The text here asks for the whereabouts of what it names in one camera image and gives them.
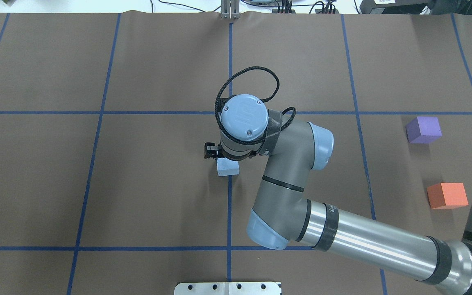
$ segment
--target blue joint cap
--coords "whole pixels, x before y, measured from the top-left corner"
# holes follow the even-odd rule
[[[236,95],[221,109],[221,124],[238,140],[252,141],[267,128],[268,112],[265,104],[254,95]]]
[[[274,250],[283,250],[289,243],[289,240],[268,226],[253,209],[247,225],[247,235],[258,245]]]
[[[333,154],[334,136],[329,130],[308,122],[314,137],[314,164],[311,170],[322,170]]]

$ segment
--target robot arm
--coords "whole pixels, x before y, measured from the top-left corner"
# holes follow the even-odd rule
[[[471,239],[420,236],[305,199],[310,170],[323,169],[331,157],[333,134],[294,119],[294,109],[291,116],[266,110],[252,95],[233,95],[221,106],[221,92],[220,144],[206,144],[206,157],[269,157],[247,225],[254,242],[283,250],[298,241],[435,285],[444,294],[472,294]]]

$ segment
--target coiled black cable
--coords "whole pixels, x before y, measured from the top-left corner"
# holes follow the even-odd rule
[[[232,75],[229,80],[227,80],[227,82],[225,82],[225,84],[223,84],[223,86],[221,86],[221,89],[220,91],[218,92],[218,95],[216,95],[216,101],[214,103],[214,115],[216,117],[216,122],[218,123],[218,126],[220,127],[220,130],[221,132],[227,136],[228,139],[232,140],[233,142],[236,142],[238,144],[243,144],[243,145],[253,145],[253,144],[258,144],[258,143],[262,143],[264,142],[265,140],[265,137],[263,136],[262,138],[259,138],[257,140],[253,140],[253,141],[243,141],[243,140],[239,140],[237,138],[235,138],[234,136],[231,136],[231,134],[229,134],[229,132],[225,129],[225,127],[223,127],[223,124],[221,123],[221,120],[220,120],[220,114],[219,112],[221,111],[221,95],[223,94],[223,92],[225,91],[225,88],[227,88],[227,86],[230,84],[230,82],[232,82],[232,80],[234,80],[236,77],[244,74],[244,73],[247,73],[248,71],[252,71],[252,70],[262,70],[262,71],[266,71],[268,72],[269,74],[271,74],[274,79],[276,80],[276,89],[274,89],[274,92],[272,93],[271,96],[269,96],[268,98],[266,99],[260,99],[262,102],[268,102],[270,101],[277,93],[278,93],[278,90],[279,90],[279,78],[278,76],[273,72],[271,71],[270,69],[267,69],[266,67],[259,67],[259,66],[253,66],[253,67],[248,67],[246,69],[243,69],[241,71],[239,71],[238,73],[235,73],[234,75]],[[294,120],[294,116],[296,116],[296,108],[294,107],[290,107],[290,108],[286,108],[285,110],[283,110],[283,112],[281,112],[282,114],[286,114],[287,112],[289,111],[292,111],[293,113],[291,114],[290,118],[287,120],[287,122],[281,126],[281,129],[280,131],[283,131],[285,130],[287,127],[289,127],[289,125],[292,123],[292,121]]]

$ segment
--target red-orange block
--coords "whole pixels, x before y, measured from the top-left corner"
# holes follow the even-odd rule
[[[438,183],[427,188],[431,209],[454,209],[468,206],[463,183]]]

